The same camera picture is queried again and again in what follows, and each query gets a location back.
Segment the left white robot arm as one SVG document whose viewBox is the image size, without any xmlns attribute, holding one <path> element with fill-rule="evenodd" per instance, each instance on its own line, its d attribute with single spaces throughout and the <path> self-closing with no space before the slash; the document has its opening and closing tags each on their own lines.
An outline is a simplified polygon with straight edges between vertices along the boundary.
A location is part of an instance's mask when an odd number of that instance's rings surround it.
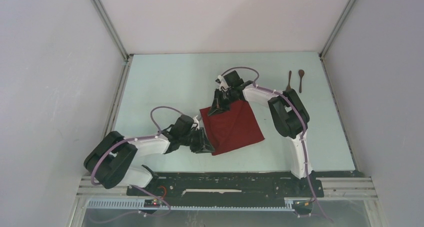
<svg viewBox="0 0 424 227">
<path fill-rule="evenodd" d="M 156 173 L 134 161 L 149 155 L 170 154 L 181 146 L 195 154 L 215 152 L 199 120 L 182 114 L 174 124 L 155 135 L 126 138 L 118 131 L 109 132 L 86 157 L 83 166 L 94 186 L 112 189 L 118 185 L 135 185 L 145 195 L 153 195 L 158 189 Z"/>
</svg>

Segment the red cloth napkin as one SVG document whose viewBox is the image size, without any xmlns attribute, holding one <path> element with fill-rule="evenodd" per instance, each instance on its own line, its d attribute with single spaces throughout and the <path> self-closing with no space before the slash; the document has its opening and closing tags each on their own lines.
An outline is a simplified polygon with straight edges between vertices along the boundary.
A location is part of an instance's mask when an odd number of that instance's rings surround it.
<svg viewBox="0 0 424 227">
<path fill-rule="evenodd" d="M 215 149 L 213 156 L 228 153 L 265 140 L 250 104 L 238 100 L 230 110 L 208 116 L 211 107 L 200 109 L 206 136 Z"/>
</svg>

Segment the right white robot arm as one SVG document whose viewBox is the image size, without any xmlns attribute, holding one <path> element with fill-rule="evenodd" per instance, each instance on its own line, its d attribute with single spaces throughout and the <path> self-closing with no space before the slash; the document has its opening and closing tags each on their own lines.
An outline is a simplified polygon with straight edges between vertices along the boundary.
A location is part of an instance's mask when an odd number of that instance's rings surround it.
<svg viewBox="0 0 424 227">
<path fill-rule="evenodd" d="M 293 163 L 290 171 L 296 178 L 290 183 L 291 191 L 297 196 L 304 196 L 311 189 L 307 177 L 313 170 L 307 148 L 310 116 L 296 91 L 271 90 L 252 80 L 227 88 L 220 87 L 215 90 L 208 115 L 228 112 L 230 105 L 236 101 L 254 102 L 269 109 L 276 131 L 292 142 L 290 151 Z"/>
</svg>

